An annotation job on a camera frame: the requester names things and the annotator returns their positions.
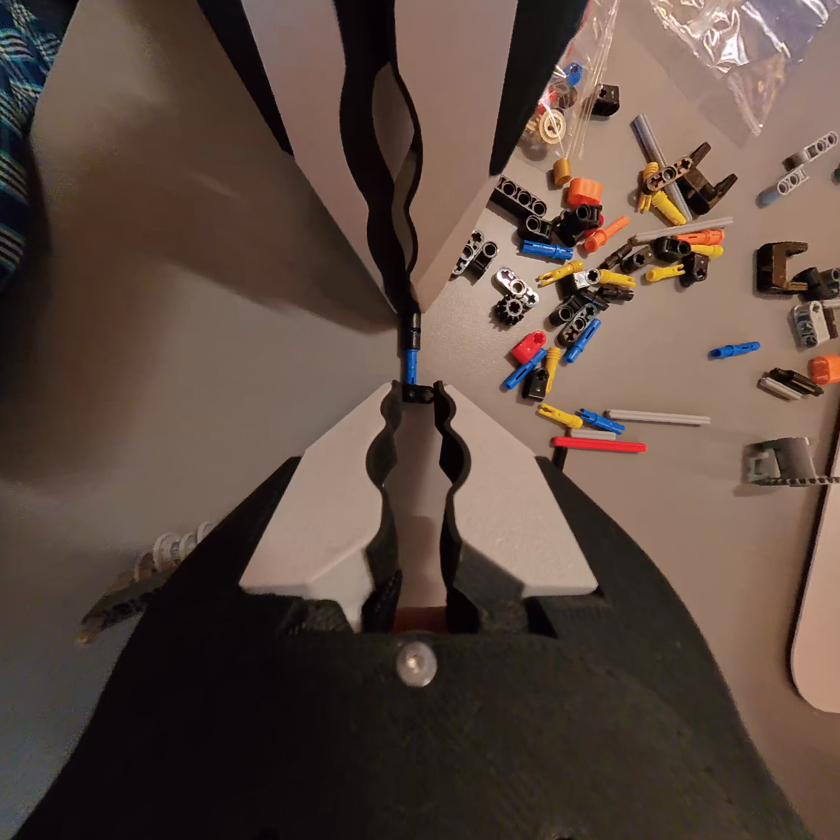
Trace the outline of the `dark grey differential gear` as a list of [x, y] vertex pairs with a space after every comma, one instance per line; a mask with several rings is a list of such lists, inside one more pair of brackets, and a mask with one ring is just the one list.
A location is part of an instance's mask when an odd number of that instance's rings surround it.
[[838, 476], [818, 474], [807, 437], [783, 437], [746, 447], [742, 480], [756, 487], [829, 487]]

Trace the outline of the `empty clear plastic bag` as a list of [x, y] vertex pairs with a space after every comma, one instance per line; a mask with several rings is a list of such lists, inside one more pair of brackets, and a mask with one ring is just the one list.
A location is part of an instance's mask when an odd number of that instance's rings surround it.
[[700, 114], [739, 147], [761, 135], [836, 1], [650, 1], [644, 35]]

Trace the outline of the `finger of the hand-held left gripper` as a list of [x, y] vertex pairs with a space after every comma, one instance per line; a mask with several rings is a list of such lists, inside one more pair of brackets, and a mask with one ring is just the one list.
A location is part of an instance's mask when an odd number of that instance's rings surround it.
[[489, 199], [490, 155], [516, 1], [395, 2], [397, 67], [420, 129], [422, 164], [409, 215], [412, 284], [434, 304]]
[[403, 188], [415, 134], [394, 2], [244, 2], [291, 154], [398, 314], [417, 309]]

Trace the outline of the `long grey lego axle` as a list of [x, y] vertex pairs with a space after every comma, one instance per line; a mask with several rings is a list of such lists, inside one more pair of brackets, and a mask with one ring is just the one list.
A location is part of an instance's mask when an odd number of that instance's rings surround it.
[[678, 413], [652, 413], [615, 408], [606, 409], [604, 416], [620, 424], [638, 423], [688, 427], [702, 427], [711, 424], [711, 418], [709, 416]]

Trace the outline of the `white rounded base plate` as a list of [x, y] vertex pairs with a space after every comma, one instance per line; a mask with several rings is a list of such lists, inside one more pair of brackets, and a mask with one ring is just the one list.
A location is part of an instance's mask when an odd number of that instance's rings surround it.
[[839, 712], [839, 485], [825, 488], [815, 521], [790, 651], [791, 677], [813, 708]]

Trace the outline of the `black lego frame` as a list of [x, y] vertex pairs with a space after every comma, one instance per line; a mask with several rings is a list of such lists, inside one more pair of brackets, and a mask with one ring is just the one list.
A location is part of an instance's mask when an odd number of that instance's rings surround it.
[[769, 296], [793, 296], [808, 289], [807, 282], [789, 279], [788, 259], [803, 254], [808, 244], [800, 241], [780, 241], [762, 245], [756, 251], [756, 288]]

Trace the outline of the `grey worm gear beam assembly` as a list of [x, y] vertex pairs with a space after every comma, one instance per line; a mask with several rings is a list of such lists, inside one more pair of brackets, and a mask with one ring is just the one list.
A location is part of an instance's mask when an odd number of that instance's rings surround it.
[[184, 534], [160, 535], [81, 618], [77, 645], [85, 648], [104, 631], [140, 616], [162, 585], [216, 525], [216, 521], [203, 521]]

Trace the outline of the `black and grey connector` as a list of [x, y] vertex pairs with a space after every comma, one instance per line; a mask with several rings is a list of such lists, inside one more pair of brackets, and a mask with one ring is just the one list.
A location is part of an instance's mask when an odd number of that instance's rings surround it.
[[779, 367], [766, 371], [757, 385], [759, 389], [786, 402], [800, 401], [807, 396], [818, 397], [824, 394], [823, 388], [807, 376]]

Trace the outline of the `blue pin with black bush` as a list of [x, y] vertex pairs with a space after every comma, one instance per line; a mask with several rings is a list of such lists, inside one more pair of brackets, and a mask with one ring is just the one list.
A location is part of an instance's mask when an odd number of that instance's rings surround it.
[[412, 308], [401, 316], [400, 347], [402, 356], [402, 382], [417, 385], [417, 356], [422, 344], [422, 313]]

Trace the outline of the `black lego beam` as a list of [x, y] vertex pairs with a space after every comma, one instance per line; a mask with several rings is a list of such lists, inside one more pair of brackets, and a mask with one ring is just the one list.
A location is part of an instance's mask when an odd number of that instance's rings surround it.
[[499, 176], [490, 202], [519, 220], [530, 216], [542, 219], [547, 212], [547, 205], [542, 199], [504, 175]]

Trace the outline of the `pile of lego pieces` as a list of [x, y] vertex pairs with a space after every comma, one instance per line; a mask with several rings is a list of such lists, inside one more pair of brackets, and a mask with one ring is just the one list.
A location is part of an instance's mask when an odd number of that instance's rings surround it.
[[637, 210], [642, 213], [654, 209], [668, 222], [668, 228], [655, 231], [647, 238], [639, 236], [627, 241], [599, 266], [586, 268], [576, 255], [591, 256], [603, 248], [629, 225], [629, 217], [619, 217], [606, 225], [603, 184], [571, 177], [571, 163], [556, 161], [552, 178], [556, 186], [566, 188], [565, 208], [553, 219], [548, 219], [548, 210], [542, 219], [514, 218], [519, 223], [520, 255], [555, 261], [559, 265], [541, 274], [532, 284], [509, 268], [501, 267], [493, 276], [503, 291], [501, 298], [512, 294], [528, 302], [526, 314], [539, 303], [537, 287], [558, 288], [559, 305], [548, 317], [549, 325], [557, 331], [555, 344], [548, 346], [547, 335], [540, 330], [525, 336], [511, 350], [518, 367], [501, 388], [509, 392], [521, 387], [524, 399], [539, 404], [540, 415], [551, 417], [571, 430], [589, 424], [621, 433], [623, 426], [593, 413], [570, 415], [544, 405], [559, 365], [571, 364], [580, 357], [601, 327], [603, 312], [613, 304], [634, 299], [635, 271], [650, 267], [647, 281], [677, 277], [684, 287], [707, 277], [711, 252], [720, 251], [718, 245], [726, 224], [707, 224], [702, 219], [738, 180], [731, 173], [713, 184], [701, 173], [699, 164], [711, 150], [709, 143], [702, 143], [688, 156], [666, 165], [657, 157], [659, 149], [643, 115], [635, 118], [633, 129], [650, 159], [639, 175]]

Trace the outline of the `black double connector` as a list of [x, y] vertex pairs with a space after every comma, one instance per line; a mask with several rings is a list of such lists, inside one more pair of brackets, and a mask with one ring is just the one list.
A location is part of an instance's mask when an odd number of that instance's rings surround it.
[[839, 296], [839, 275], [838, 267], [825, 270], [811, 267], [795, 275], [793, 281], [804, 286], [800, 290], [802, 300], [828, 301]]

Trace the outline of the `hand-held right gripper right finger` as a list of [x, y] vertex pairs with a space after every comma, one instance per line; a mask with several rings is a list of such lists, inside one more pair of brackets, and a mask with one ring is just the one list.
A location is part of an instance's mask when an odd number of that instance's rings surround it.
[[524, 633], [541, 599], [594, 593], [547, 477], [551, 462], [441, 381], [434, 422], [450, 482], [439, 542], [449, 632]]

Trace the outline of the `clear bag with lego parts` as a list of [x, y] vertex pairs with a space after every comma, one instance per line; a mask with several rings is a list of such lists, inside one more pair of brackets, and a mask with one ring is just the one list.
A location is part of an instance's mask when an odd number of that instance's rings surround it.
[[580, 161], [590, 121], [620, 109], [620, 88], [606, 78], [620, 6], [620, 1], [587, 2], [521, 137], [535, 161]]

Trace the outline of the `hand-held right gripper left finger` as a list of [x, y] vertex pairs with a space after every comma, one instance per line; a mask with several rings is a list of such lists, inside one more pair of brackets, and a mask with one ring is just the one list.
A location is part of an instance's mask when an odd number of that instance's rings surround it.
[[380, 386], [309, 446], [239, 579], [250, 594], [334, 602], [355, 632], [371, 598], [399, 577], [385, 480], [396, 465], [403, 389]]

